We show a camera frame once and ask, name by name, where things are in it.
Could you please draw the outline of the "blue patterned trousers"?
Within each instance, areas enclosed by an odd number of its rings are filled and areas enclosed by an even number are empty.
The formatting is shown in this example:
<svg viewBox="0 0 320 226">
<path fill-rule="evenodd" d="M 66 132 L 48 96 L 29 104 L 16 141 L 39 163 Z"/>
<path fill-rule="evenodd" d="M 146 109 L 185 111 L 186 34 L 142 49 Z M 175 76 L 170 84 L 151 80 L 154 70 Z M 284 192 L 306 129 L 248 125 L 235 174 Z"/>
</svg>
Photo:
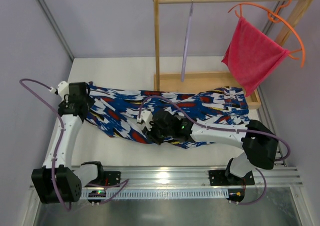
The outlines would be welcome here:
<svg viewBox="0 0 320 226">
<path fill-rule="evenodd" d="M 188 115 L 195 121 L 223 125 L 248 124 L 249 106 L 244 92 L 238 87 L 218 87 L 193 93 L 120 90 L 87 84 L 94 100 L 87 122 L 103 131 L 108 137 L 118 137 L 142 144 L 151 144 L 148 130 L 138 125 L 143 111 L 150 111 L 153 122 L 163 123 L 160 117 L 178 121 Z"/>
</svg>

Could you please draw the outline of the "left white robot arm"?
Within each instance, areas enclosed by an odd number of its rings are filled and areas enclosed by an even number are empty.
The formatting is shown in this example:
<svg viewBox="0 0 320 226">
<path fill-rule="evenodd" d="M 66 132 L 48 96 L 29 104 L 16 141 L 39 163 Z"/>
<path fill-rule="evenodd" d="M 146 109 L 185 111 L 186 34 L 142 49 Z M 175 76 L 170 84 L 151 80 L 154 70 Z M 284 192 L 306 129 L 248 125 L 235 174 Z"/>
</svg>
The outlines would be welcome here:
<svg viewBox="0 0 320 226">
<path fill-rule="evenodd" d="M 57 110 L 59 125 L 53 147 L 42 167 L 34 169 L 31 174 L 40 201 L 44 204 L 77 202 L 84 186 L 104 178 L 103 166 L 98 161 L 85 162 L 77 170 L 72 170 L 75 142 L 94 104 L 88 84 L 62 81 L 56 94 L 61 96 L 62 101 Z"/>
</svg>

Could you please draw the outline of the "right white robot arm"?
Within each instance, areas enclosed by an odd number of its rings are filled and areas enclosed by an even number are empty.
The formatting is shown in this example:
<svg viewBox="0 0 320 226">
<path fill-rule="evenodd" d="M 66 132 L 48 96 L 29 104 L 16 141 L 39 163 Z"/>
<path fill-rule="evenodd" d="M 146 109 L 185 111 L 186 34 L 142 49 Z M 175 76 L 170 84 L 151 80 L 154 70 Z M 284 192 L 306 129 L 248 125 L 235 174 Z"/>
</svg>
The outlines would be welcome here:
<svg viewBox="0 0 320 226">
<path fill-rule="evenodd" d="M 243 182 L 253 169 L 272 170 L 278 148 L 278 139 L 261 122 L 223 125 L 192 121 L 187 116 L 174 116 L 165 110 L 142 111 L 139 123 L 145 124 L 143 133 L 148 140 L 162 144 L 167 139 L 187 146 L 219 143 L 242 149 L 243 153 L 229 160 L 224 177 L 231 185 Z"/>
</svg>

